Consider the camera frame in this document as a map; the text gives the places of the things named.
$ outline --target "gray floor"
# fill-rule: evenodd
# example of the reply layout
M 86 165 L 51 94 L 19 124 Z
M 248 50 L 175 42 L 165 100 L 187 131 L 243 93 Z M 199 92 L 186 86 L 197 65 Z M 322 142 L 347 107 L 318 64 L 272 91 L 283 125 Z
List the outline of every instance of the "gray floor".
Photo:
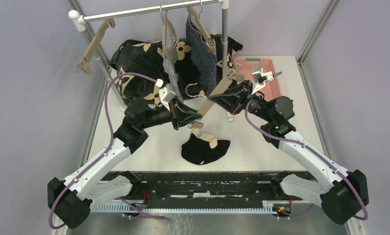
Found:
M 308 205 L 295 205 L 293 213 L 305 211 Z M 346 225 L 337 225 L 314 208 L 304 217 L 277 221 L 260 214 L 164 214 L 167 220 L 129 221 L 120 214 L 92 213 L 71 235 L 347 235 Z

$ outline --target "white table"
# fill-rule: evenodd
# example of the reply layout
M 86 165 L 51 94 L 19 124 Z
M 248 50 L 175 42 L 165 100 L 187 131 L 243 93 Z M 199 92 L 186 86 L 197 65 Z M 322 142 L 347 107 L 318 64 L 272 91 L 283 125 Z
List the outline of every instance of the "white table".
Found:
M 274 62 L 277 71 L 282 71 L 279 83 L 282 95 L 293 100 L 295 117 L 290 122 L 315 148 L 322 151 L 309 102 L 294 56 L 266 56 Z M 185 101 L 198 109 L 205 98 Z M 109 114 L 116 130 L 124 117 L 120 104 L 111 92 L 108 97 Z M 266 122 L 249 115 L 257 126 Z M 219 140 L 230 140 L 230 147 L 224 157 L 206 165 L 195 165 L 181 157 L 181 145 L 190 136 L 191 130 L 183 127 L 175 131 L 171 123 L 146 129 L 146 142 L 128 159 L 113 168 L 113 171 L 282 171 L 305 170 L 287 154 L 267 143 L 262 135 L 245 120 L 244 112 L 235 116 L 235 122 L 226 120 L 225 111 L 218 105 L 202 119 L 202 130 L 217 136 Z M 109 142 L 108 123 L 104 107 L 101 111 L 90 156 L 93 157 Z

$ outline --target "gray wall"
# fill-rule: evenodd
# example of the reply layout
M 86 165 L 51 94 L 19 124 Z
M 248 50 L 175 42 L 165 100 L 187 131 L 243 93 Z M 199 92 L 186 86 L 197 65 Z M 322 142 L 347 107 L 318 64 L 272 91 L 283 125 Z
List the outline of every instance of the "gray wall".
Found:
M 47 183 L 73 172 L 102 74 L 77 73 L 87 44 L 64 0 L 0 1 L 0 235 L 49 233 Z
M 368 177 L 370 235 L 390 234 L 390 1 L 343 0 L 306 63 L 334 157 Z
M 131 10 L 188 0 L 79 0 L 87 15 Z M 299 56 L 308 36 L 328 0 L 230 0 L 228 35 L 244 44 L 237 55 Z M 185 36 L 185 8 L 168 11 L 168 18 L 181 38 Z M 221 5 L 203 6 L 201 19 L 210 33 L 221 33 Z M 101 22 L 92 23 L 97 29 Z M 111 57 L 127 39 L 157 41 L 162 39 L 159 12 L 116 19 L 116 28 L 108 29 L 102 46 Z

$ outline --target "floral pillow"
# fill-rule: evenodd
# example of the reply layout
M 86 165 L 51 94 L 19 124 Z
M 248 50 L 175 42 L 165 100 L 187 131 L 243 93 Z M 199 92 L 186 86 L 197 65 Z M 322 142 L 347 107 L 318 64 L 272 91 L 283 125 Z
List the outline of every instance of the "floral pillow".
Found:
M 222 43 L 221 35 L 211 35 L 217 46 L 217 83 L 222 79 Z M 163 69 L 163 57 L 158 53 L 162 47 L 161 41 L 145 43 L 136 40 L 126 40 L 122 43 L 110 60 L 110 66 L 117 70 L 117 75 L 125 72 L 136 72 L 154 79 L 169 82 L 168 74 Z M 228 37 L 227 67 L 234 67 L 232 56 L 241 50 L 243 45 Z M 186 39 L 181 39 L 176 45 L 178 60 L 175 63 L 175 72 L 178 74 L 179 91 L 184 99 L 190 99 L 185 93 L 189 84 L 198 82 L 200 73 L 191 60 L 191 46 Z M 125 101 L 131 97 L 143 97 L 149 103 L 154 103 L 154 83 L 146 79 L 126 75 L 116 82 Z M 198 84 L 188 88 L 189 95 L 203 94 L 206 87 Z

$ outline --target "pink basket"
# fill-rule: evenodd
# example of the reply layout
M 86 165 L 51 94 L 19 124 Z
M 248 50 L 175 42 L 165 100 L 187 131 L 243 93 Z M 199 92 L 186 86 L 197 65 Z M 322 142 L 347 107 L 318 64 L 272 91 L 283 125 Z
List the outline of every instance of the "pink basket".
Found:
M 259 61 L 254 59 L 254 61 L 252 61 L 251 59 L 237 58 L 235 60 L 235 63 L 240 64 L 242 66 L 239 70 L 239 73 L 244 75 L 246 80 L 250 80 L 252 82 L 254 82 L 254 79 L 251 73 L 254 66 L 260 65 L 265 72 L 272 71 L 273 73 L 276 73 L 276 69 L 274 68 L 274 64 L 271 59 L 260 59 Z M 268 82 L 266 86 L 260 91 L 264 93 L 265 100 L 267 101 L 270 101 L 282 95 L 279 80 L 277 79 L 277 77 L 274 78 L 273 81 Z

